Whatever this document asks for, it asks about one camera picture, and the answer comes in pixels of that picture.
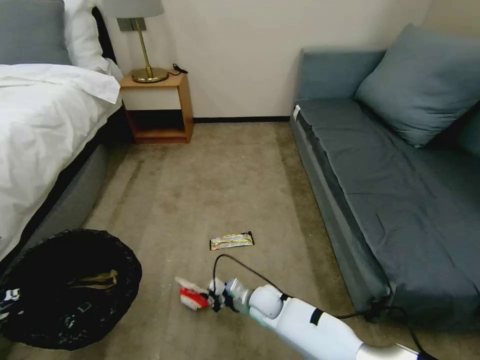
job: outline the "floor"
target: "floor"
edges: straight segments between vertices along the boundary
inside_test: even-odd
[[[193,312],[175,276],[206,285],[209,239],[251,230],[255,246],[223,250],[289,294],[332,314],[352,305],[287,123],[198,124],[190,145],[142,145],[112,152],[107,182],[86,227],[106,229],[143,266],[137,299],[102,341],[75,352],[15,344],[8,360],[300,359],[273,333],[229,310]],[[262,282],[222,259],[217,276]],[[414,348],[404,326],[346,321],[365,342]],[[480,334],[422,330],[444,359],[480,359]]]

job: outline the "white bedsheet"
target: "white bedsheet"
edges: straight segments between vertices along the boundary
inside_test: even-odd
[[[0,65],[0,260],[59,173],[121,104],[113,76],[69,65]]]

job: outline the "white pillow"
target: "white pillow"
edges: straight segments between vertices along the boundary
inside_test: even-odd
[[[110,66],[102,57],[97,22],[92,9],[95,0],[63,0],[65,3],[65,44],[74,66],[104,74]]]

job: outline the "gray pillow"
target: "gray pillow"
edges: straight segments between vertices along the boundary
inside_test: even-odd
[[[0,64],[71,65],[62,0],[0,0]]]
[[[407,25],[355,97],[422,147],[480,100],[480,42]]]

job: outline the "sofa seat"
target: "sofa seat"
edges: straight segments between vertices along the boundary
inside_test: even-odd
[[[352,99],[297,104],[328,190],[387,279],[388,301],[417,324],[478,328],[479,160],[414,148]]]

